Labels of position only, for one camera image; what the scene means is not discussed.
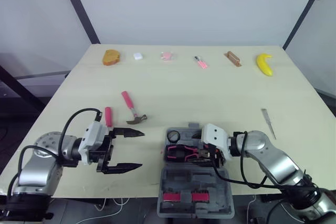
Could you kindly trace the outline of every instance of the bread slice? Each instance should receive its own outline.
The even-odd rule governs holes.
[[[103,57],[103,64],[106,66],[116,64],[120,61],[120,53],[116,50],[109,49],[106,50]]]

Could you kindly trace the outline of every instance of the toolbox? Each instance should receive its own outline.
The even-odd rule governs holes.
[[[217,177],[207,162],[197,123],[171,127],[165,137],[157,215],[163,218],[231,219],[235,211],[229,182]],[[224,168],[218,168],[228,178]]]

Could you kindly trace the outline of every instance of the hammer head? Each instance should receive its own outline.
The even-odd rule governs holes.
[[[146,120],[147,116],[143,115],[143,116],[136,116],[134,117],[133,121],[126,121],[128,124],[138,124],[141,123],[143,120]]]

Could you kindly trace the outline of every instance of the hammer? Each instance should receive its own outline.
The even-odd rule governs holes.
[[[124,100],[127,104],[127,107],[132,111],[133,116],[134,116],[133,121],[126,121],[128,124],[138,124],[138,123],[141,123],[143,120],[147,119],[146,115],[138,116],[138,114],[136,113],[136,111],[134,109],[133,102],[132,102],[130,96],[128,95],[127,91],[121,92],[121,95],[122,95],[122,97],[124,97]]]

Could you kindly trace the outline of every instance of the floor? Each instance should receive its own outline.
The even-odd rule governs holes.
[[[326,104],[336,115],[335,100],[323,97]],[[0,99],[0,173],[6,166],[7,162],[18,148],[22,139],[25,137],[39,113],[28,106],[20,98]],[[227,223],[239,224],[247,223],[246,209],[248,203],[253,196],[234,196],[235,216],[230,220],[202,220],[202,219],[162,219],[156,214],[156,198],[133,198],[123,207],[122,211],[115,216],[87,220],[83,223]],[[249,223],[265,223],[265,219],[269,210],[276,204],[273,202],[261,202],[259,196],[250,206],[250,216],[260,217],[260,222]],[[46,221],[47,224],[52,223],[73,223],[85,218],[110,215],[119,211],[113,200],[108,200],[103,211],[96,210],[93,204],[79,202],[68,199],[55,199],[49,207],[49,211],[55,215],[52,220]],[[272,215],[270,223],[298,223],[292,219],[280,206]]]

